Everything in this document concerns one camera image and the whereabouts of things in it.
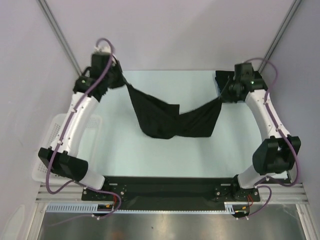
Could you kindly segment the vertical aluminium post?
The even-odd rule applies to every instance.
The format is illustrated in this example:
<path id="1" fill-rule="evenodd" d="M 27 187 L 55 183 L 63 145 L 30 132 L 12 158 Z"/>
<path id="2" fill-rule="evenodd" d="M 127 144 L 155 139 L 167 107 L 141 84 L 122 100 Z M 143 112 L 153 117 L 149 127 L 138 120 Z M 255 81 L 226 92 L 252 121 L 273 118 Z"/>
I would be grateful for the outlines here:
<path id="1" fill-rule="evenodd" d="M 76 57 L 54 15 L 48 2 L 46 0 L 36 0 L 40 10 L 42 11 L 45 19 L 47 20 L 53 34 L 55 35 L 58 43 L 60 44 L 65 56 L 67 57 L 71 67 L 76 72 L 77 75 L 81 75 L 82 71 Z"/>
<path id="2" fill-rule="evenodd" d="M 264 59 L 265 60 L 270 60 L 273 53 L 275 52 L 275 50 L 277 49 L 278 44 L 280 43 L 282 37 L 284 36 L 287 28 L 289 27 L 291 21 L 293 20 L 293 18 L 295 17 L 297 11 L 299 10 L 301 4 L 303 3 L 303 0 L 293 0 L 286 15 L 284 16 L 283 21 L 281 22 L 275 37 L 273 38 L 267 52 L 264 55 Z"/>

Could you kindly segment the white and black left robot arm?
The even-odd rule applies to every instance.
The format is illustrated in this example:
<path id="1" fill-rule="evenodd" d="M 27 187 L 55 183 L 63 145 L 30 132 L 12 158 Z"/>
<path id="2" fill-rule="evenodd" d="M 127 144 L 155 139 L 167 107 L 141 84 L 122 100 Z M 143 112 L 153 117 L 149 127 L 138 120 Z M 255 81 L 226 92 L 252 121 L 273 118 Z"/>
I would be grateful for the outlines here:
<path id="1" fill-rule="evenodd" d="M 91 55 L 91 65 L 85 69 L 72 89 L 70 107 L 60 131 L 48 148 L 40 148 L 38 157 L 47 167 L 46 189 L 50 194 L 57 194 L 62 189 L 50 188 L 50 174 L 54 173 L 68 179 L 68 183 L 77 183 L 93 189 L 93 194 L 100 200 L 110 196 L 111 188 L 105 184 L 105 177 L 89 168 L 89 163 L 77 157 L 81 138 L 93 111 L 107 92 L 109 70 L 119 72 L 117 59 L 112 52 L 95 51 Z"/>

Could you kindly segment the aluminium frame rail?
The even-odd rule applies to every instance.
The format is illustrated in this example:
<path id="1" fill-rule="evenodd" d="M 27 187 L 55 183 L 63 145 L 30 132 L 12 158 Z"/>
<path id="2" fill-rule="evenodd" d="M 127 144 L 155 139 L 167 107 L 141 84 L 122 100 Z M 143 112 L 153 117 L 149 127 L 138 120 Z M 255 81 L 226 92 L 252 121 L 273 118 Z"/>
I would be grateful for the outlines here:
<path id="1" fill-rule="evenodd" d="M 36 196 L 36 201 L 39 203 L 79 203 L 88 201 L 89 192 L 83 189 L 81 186 L 74 184 L 68 185 L 63 188 L 57 194 L 50 194 L 47 192 L 46 186 L 41 185 Z M 194 197 L 192 193 L 183 192 L 151 192 L 146 194 L 147 197 L 160 197 L 160 198 L 171 198 L 171 197 Z M 284 187 L 277 184 L 266 184 L 263 187 L 261 184 L 257 186 L 255 191 L 251 194 L 252 197 L 259 196 L 261 202 L 266 202 L 270 197 L 270 204 L 308 204 L 308 198 L 305 189 L 302 184 L 297 184 L 293 187 Z"/>

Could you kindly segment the left vertical aluminium post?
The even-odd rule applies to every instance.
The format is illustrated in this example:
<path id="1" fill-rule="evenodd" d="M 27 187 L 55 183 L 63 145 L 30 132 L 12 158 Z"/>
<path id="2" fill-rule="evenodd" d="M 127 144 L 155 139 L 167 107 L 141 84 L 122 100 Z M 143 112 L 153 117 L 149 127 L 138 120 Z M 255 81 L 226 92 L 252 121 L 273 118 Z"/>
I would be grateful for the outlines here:
<path id="1" fill-rule="evenodd" d="M 60 44 L 65 56 L 67 57 L 71 67 L 76 72 L 77 75 L 81 75 L 82 71 L 76 57 L 54 15 L 48 2 L 46 0 L 36 0 L 40 10 L 42 11 L 45 19 L 47 20 L 53 34 L 55 35 L 58 43 Z"/>

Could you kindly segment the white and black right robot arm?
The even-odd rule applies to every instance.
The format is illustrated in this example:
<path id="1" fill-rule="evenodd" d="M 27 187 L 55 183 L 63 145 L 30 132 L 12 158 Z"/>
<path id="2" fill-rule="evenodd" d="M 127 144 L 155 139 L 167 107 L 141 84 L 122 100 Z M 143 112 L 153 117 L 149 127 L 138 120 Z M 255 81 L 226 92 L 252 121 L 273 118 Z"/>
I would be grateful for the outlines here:
<path id="1" fill-rule="evenodd" d="M 284 127 L 271 100 L 270 87 L 263 78 L 256 78 L 252 63 L 247 60 L 234 66 L 234 77 L 228 91 L 235 102 L 244 101 L 251 110 L 258 126 L 261 144 L 252 155 L 252 164 L 236 175 L 230 187 L 231 196 L 242 201 L 264 181 L 274 180 L 274 175 L 296 169 L 295 179 L 289 187 L 298 183 L 300 163 L 298 152 L 301 140 Z"/>

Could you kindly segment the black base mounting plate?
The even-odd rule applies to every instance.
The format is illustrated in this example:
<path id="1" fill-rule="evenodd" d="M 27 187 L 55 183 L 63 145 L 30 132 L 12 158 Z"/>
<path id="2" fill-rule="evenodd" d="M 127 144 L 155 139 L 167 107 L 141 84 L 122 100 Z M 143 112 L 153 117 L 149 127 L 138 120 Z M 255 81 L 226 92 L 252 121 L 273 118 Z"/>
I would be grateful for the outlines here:
<path id="1" fill-rule="evenodd" d="M 128 211 L 217 211 L 226 202 L 258 203 L 255 188 L 242 189 L 235 177 L 137 177 L 108 176 L 103 193 L 85 189 L 82 201 L 106 202 L 118 194 L 121 210 Z"/>

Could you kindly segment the folded black t shirt with logo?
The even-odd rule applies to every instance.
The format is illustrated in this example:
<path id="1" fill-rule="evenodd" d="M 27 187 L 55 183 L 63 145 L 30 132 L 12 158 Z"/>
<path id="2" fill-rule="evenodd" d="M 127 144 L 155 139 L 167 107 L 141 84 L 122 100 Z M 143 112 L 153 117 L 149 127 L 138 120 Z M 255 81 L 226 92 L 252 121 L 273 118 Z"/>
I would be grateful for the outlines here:
<path id="1" fill-rule="evenodd" d="M 254 81 L 251 82 L 251 91 L 249 92 L 232 92 L 230 90 L 232 80 L 234 79 L 234 71 L 216 71 L 215 81 L 218 87 L 218 95 L 223 103 L 244 102 L 248 93 L 255 90 L 268 90 L 268 87 L 258 71 L 254 71 Z"/>

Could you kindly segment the right vertical aluminium post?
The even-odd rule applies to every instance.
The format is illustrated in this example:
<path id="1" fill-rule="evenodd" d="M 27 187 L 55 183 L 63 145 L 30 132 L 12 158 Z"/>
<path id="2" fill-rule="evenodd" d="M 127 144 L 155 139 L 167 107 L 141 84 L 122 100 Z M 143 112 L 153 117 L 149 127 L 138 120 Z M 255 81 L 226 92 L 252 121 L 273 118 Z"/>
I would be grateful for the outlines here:
<path id="1" fill-rule="evenodd" d="M 295 17 L 297 11 L 299 10 L 301 4 L 303 3 L 303 0 L 293 0 L 286 15 L 284 16 L 283 21 L 281 22 L 275 37 L 273 38 L 267 52 L 264 55 L 264 59 L 265 60 L 270 60 L 273 53 L 275 52 L 275 50 L 277 49 L 278 44 L 280 43 L 282 37 L 284 36 L 287 28 L 289 27 L 291 21 L 293 20 L 293 18 Z"/>

